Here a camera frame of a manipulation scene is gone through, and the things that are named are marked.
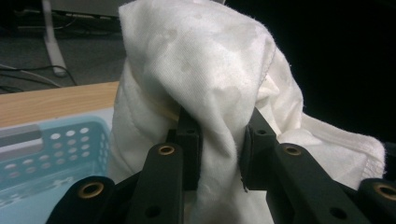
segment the black plastic part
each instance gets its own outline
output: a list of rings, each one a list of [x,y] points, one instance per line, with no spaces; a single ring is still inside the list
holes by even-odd
[[[357,205],[372,223],[396,223],[396,183],[377,178],[361,181]]]
[[[396,181],[396,143],[386,142],[384,147],[386,150],[384,179]]]
[[[271,165],[281,186],[270,189],[283,186],[294,210],[292,223],[370,223],[303,147],[280,144]],[[282,215],[281,207],[268,205],[273,217]]]
[[[181,108],[176,130],[176,144],[183,148],[184,190],[196,190],[201,171],[202,133],[198,123]]]
[[[98,185],[103,185],[103,190],[100,190],[98,195],[81,198],[79,194],[81,190],[87,190],[86,195],[89,195],[98,190]],[[114,191],[114,182],[107,177],[90,176],[82,179],[57,203],[47,224],[111,223],[109,221],[112,216],[111,204]]]
[[[159,144],[149,152],[125,224],[177,224],[183,220],[183,151]]]
[[[254,108],[239,161],[245,189],[268,189],[272,173],[269,158],[277,145],[275,132],[260,111]]]

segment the dark background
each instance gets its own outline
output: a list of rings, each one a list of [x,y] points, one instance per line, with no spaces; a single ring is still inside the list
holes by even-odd
[[[39,3],[0,1],[1,63],[14,67],[50,63],[44,30],[22,29],[36,20],[42,26],[42,15],[12,13],[26,6],[40,8]],[[226,5],[260,21],[272,33],[303,91],[306,114],[349,132],[396,142],[396,0],[227,0]],[[54,14],[55,26],[71,20]],[[78,19],[55,34],[78,84],[118,80],[125,57],[118,20]],[[50,71],[41,74],[57,78]],[[3,85],[25,91],[47,88],[2,80]],[[67,78],[57,81],[70,85]]]
[[[226,5],[272,33],[303,91],[306,114],[396,142],[396,1],[228,0]]]

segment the basket hole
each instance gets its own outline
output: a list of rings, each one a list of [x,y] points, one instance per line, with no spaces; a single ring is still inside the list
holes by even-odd
[[[67,145],[72,146],[76,143],[77,141],[74,139],[70,139],[69,141],[67,141]]]
[[[56,161],[56,164],[62,165],[62,164],[64,164],[64,162],[65,162],[64,159],[59,159],[59,160]]]
[[[64,153],[62,151],[56,152],[55,154],[53,154],[55,157],[62,157]]]
[[[20,172],[12,172],[11,174],[9,174],[9,178],[17,178],[20,175]]]
[[[50,139],[56,140],[56,139],[59,139],[60,137],[61,137],[61,135],[60,135],[59,133],[53,133],[53,134],[50,136]]]
[[[40,158],[38,158],[38,159],[41,160],[41,161],[46,161],[49,158],[50,158],[49,155],[43,155],[43,156],[40,156]]]
[[[75,131],[73,131],[73,130],[70,130],[70,131],[67,131],[67,133],[66,133],[66,136],[69,136],[69,137],[71,137],[71,136],[73,136],[73,135],[75,135],[76,134],[76,132]]]
[[[69,153],[75,153],[75,152],[77,152],[77,149],[75,147],[70,147],[68,152]]]
[[[86,149],[88,149],[88,148],[90,148],[90,145],[88,145],[88,144],[83,145],[83,146],[81,147],[82,150],[86,150]]]
[[[89,131],[90,131],[89,128],[82,128],[81,130],[79,130],[80,133],[87,133]]]
[[[26,173],[27,174],[31,174],[31,173],[34,173],[34,172],[35,172],[35,167],[29,167],[29,168],[26,169]]]
[[[4,167],[5,170],[11,170],[17,168],[17,164],[11,163]]]
[[[59,148],[62,147],[62,144],[61,143],[55,143],[52,147],[55,148],[55,149],[59,149]]]
[[[46,163],[42,164],[42,165],[41,165],[41,168],[42,168],[42,169],[48,169],[48,168],[50,168],[50,163],[49,163],[49,162],[46,162]]]
[[[23,165],[31,165],[32,163],[33,163],[33,160],[31,160],[31,159],[22,162]]]
[[[81,154],[82,157],[88,157],[90,155],[90,152],[83,152]]]
[[[90,140],[89,136],[84,136],[84,137],[81,138],[81,142],[86,142],[88,140]]]
[[[73,155],[69,158],[70,161],[75,161],[78,158],[77,155]]]

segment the crumpled towel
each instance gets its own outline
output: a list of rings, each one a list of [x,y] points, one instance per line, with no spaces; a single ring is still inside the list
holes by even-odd
[[[120,21],[127,58],[111,133],[116,182],[142,169],[149,149],[176,128],[180,106],[204,136],[186,223],[272,222],[265,192],[245,193],[237,164],[254,106],[279,142],[307,148],[333,179],[356,188],[382,176],[380,142],[303,113],[288,62],[259,22],[207,0],[137,0],[120,7]]]

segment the screw hole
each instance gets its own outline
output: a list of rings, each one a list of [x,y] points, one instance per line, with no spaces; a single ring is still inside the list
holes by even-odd
[[[267,132],[265,130],[258,130],[256,134],[265,135]]]
[[[396,189],[381,183],[375,184],[375,191],[382,195],[384,198],[396,201]]]
[[[347,219],[347,213],[341,208],[333,207],[330,209],[330,213],[338,219]]]
[[[299,148],[295,148],[295,147],[286,147],[285,152],[290,154],[291,156],[300,156],[301,155],[301,150]]]
[[[169,147],[169,146],[164,146],[164,147],[160,147],[160,149],[158,149],[158,152],[163,155],[170,155],[172,153],[175,152],[175,148],[174,147]]]
[[[99,195],[105,186],[100,182],[92,182],[82,186],[78,191],[78,196],[82,199],[90,199]]]
[[[161,213],[161,208],[159,206],[151,206],[146,209],[146,217],[157,217]]]

